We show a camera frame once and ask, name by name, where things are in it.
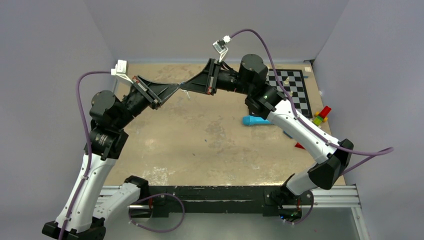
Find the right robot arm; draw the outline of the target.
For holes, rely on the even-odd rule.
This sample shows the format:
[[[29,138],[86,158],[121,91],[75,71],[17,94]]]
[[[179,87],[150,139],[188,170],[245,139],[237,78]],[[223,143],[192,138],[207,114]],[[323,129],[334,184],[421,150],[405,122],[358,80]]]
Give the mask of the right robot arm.
[[[267,83],[269,69],[256,54],[241,59],[238,71],[225,70],[215,59],[181,87],[183,90],[214,95],[225,90],[246,95],[245,104],[255,115],[286,131],[309,152],[315,164],[290,176],[280,189],[282,200],[294,203],[306,191],[321,188],[330,190],[347,168],[353,143],[337,139],[314,125],[297,110],[289,99]]]

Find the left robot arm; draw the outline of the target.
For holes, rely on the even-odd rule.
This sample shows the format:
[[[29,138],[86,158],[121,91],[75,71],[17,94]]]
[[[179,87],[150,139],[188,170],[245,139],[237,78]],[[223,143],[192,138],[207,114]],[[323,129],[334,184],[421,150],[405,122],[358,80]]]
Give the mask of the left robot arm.
[[[146,108],[160,108],[180,88],[178,83],[152,82],[141,76],[131,78],[130,84],[123,99],[109,90],[93,96],[91,122],[83,124],[87,142],[79,176],[59,216],[44,224],[44,235],[56,240],[102,240],[107,226],[131,204],[153,209],[148,181],[134,175],[105,202],[98,203],[105,180],[129,137],[125,126]]]

